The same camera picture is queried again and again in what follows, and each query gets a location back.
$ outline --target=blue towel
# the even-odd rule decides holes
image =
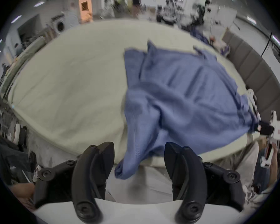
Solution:
[[[164,155],[166,142],[205,153],[238,139],[257,120],[246,95],[215,56],[157,49],[126,50],[128,90],[125,116],[127,151],[115,169],[117,178],[132,176],[140,162]]]

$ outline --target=black cloth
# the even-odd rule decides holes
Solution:
[[[12,184],[10,167],[15,166],[20,170],[32,172],[28,155],[16,149],[15,144],[0,136],[0,176],[7,185]]]
[[[7,70],[9,69],[9,67],[10,67],[9,65],[4,65],[4,66],[3,66],[3,73],[2,73],[1,78],[3,78],[3,77],[5,76]]]
[[[140,0],[133,0],[133,5],[140,5]]]

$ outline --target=person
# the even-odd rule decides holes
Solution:
[[[9,65],[5,65],[5,63],[2,63],[2,67],[3,67],[3,73],[2,73],[1,79],[5,76],[6,72],[10,68],[10,66]]]
[[[141,0],[133,0],[132,16],[138,18],[138,13],[141,7]]]
[[[105,7],[104,7],[104,10],[103,10],[103,13],[100,15],[100,18],[104,20],[104,18],[106,16],[110,16],[112,18],[115,17],[115,14],[114,14],[114,11],[113,11],[113,8],[112,8],[112,4],[115,0],[104,0],[105,2]]]
[[[245,149],[232,154],[224,159],[214,162],[216,165],[226,169],[235,170],[241,176],[241,183],[243,187],[243,192],[245,194],[245,203],[243,211],[239,214],[238,218],[244,220],[249,218],[266,200],[266,198],[271,193],[276,181],[277,181],[277,153],[278,148],[276,144],[273,144],[274,149],[269,180],[265,190],[257,194],[253,188],[255,168],[259,164],[259,142],[255,142],[248,145]]]
[[[33,183],[18,183],[16,185],[9,186],[9,189],[24,207],[26,207],[29,211],[35,210],[34,204],[30,201],[35,190],[35,185]]]
[[[15,44],[15,57],[18,57],[22,53],[22,45]]]

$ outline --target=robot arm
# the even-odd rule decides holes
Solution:
[[[276,144],[278,147],[278,141],[280,141],[280,121],[277,121],[276,111],[271,111],[271,121],[270,126],[273,127],[272,134],[269,135],[269,146],[266,156],[262,156],[260,166],[263,168],[269,168],[271,166],[272,157],[274,154],[274,149],[272,144]]]

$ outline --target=person's hand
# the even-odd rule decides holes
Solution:
[[[274,150],[274,153],[273,153],[273,157],[272,157],[272,161],[271,161],[271,166],[273,165],[273,166],[278,167],[278,162],[277,162],[278,148],[277,148],[277,145],[275,143],[273,143],[272,148]]]
[[[9,189],[17,198],[30,198],[34,194],[35,186],[31,182],[19,183],[9,187]]]
[[[20,203],[26,207],[29,211],[34,211],[35,207],[34,205],[28,200],[28,198],[21,198],[18,197],[18,200],[20,201]]]

